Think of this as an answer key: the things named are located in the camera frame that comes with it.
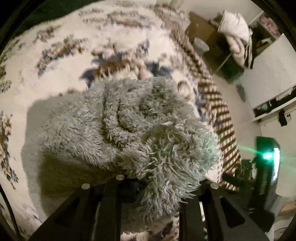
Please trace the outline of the black device with green light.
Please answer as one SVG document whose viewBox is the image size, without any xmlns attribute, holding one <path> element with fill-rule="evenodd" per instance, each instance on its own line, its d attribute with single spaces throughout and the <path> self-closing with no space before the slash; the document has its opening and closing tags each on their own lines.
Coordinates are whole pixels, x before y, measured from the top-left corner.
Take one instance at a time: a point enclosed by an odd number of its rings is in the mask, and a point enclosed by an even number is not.
<svg viewBox="0 0 296 241">
<path fill-rule="evenodd" d="M 274 138 L 258 136 L 254 159 L 243 159 L 234 175 L 223 173 L 222 179 L 239 189 L 234 196 L 244 209 L 269 210 L 278 199 L 279 170 L 280 145 Z"/>
</svg>

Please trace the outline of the grey round container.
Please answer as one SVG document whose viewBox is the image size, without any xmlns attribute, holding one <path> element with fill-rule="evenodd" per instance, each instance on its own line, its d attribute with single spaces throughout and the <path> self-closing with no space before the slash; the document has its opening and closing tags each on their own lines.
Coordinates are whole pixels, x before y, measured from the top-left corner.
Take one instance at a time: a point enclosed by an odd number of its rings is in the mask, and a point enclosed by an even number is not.
<svg viewBox="0 0 296 241">
<path fill-rule="evenodd" d="M 193 40 L 193 47 L 196 50 L 196 52 L 200 55 L 203 55 L 210 49 L 209 46 L 203 40 L 197 37 L 195 37 Z"/>
</svg>

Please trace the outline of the grey fluffy fleece pants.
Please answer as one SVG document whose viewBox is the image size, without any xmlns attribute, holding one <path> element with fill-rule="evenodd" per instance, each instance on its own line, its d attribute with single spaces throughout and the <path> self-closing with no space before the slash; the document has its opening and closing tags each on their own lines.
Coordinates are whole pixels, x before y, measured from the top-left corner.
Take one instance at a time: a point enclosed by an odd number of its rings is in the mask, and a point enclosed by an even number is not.
<svg viewBox="0 0 296 241">
<path fill-rule="evenodd" d="M 145 222 L 174 214 L 222 157 L 216 133 L 169 78 L 104 80 L 54 101 L 46 153 L 144 182 L 134 209 Z"/>
</svg>

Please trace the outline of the cream floral fleece blanket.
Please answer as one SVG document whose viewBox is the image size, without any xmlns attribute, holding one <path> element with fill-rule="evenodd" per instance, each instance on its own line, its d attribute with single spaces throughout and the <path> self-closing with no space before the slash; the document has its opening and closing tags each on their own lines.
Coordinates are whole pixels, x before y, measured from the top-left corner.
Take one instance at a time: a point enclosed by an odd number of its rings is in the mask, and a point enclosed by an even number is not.
<svg viewBox="0 0 296 241">
<path fill-rule="evenodd" d="M 32 27 L 10 40 L 1 54 L 1 214 L 22 240 L 83 184 L 96 186 L 125 175 L 46 153 L 43 130 L 57 107 L 55 98 L 104 80 L 166 77 L 198 120 L 215 132 L 206 124 L 205 102 L 181 52 L 149 6 L 92 3 Z M 145 222 L 134 209 L 136 202 L 123 206 L 123 240 L 178 239 L 179 208 Z"/>
</svg>

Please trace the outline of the brown checkered bed cover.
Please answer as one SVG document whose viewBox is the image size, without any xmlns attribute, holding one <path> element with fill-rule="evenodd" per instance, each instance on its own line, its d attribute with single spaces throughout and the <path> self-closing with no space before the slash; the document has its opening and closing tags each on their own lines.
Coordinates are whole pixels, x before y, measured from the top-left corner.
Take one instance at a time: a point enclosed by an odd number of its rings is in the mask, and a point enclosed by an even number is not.
<svg viewBox="0 0 296 241">
<path fill-rule="evenodd" d="M 223 156 L 222 173 L 234 176 L 241 164 L 241 154 L 237 146 L 234 125 L 227 103 L 224 101 L 204 60 L 194 50 L 185 31 L 182 30 L 179 23 L 170 19 L 169 14 L 172 11 L 158 4 L 151 5 L 149 8 L 154 11 L 163 21 L 165 28 L 170 31 L 170 38 L 181 52 L 189 72 L 193 75 L 194 85 L 196 85 L 201 99 L 205 102 L 201 111 L 205 114 L 206 124 L 210 125 L 219 137 Z"/>
</svg>

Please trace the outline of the brown wooden cabinet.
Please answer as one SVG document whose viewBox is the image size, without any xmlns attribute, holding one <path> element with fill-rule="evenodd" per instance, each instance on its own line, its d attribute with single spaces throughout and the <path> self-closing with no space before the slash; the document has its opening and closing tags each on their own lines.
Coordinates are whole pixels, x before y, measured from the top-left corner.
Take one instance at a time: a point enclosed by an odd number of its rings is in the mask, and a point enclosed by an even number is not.
<svg viewBox="0 0 296 241">
<path fill-rule="evenodd" d="M 190 42 L 193 44 L 194 38 L 197 37 L 210 48 L 201 56 L 211 72 L 223 77 L 230 83 L 243 75 L 243 69 L 233 59 L 224 35 L 217 32 L 217 28 L 208 20 L 193 11 L 189 12 L 189 19 L 191 23 L 187 28 L 187 35 Z"/>
</svg>

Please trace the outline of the pile of white bedding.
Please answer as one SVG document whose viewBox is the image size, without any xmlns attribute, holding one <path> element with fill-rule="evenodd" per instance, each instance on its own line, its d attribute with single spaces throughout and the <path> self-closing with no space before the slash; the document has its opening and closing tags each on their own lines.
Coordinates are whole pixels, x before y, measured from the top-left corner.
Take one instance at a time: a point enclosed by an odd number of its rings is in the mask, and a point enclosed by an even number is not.
<svg viewBox="0 0 296 241">
<path fill-rule="evenodd" d="M 241 13 L 234 14 L 224 10 L 217 32 L 225 36 L 235 62 L 242 69 L 251 69 L 253 32 Z"/>
</svg>

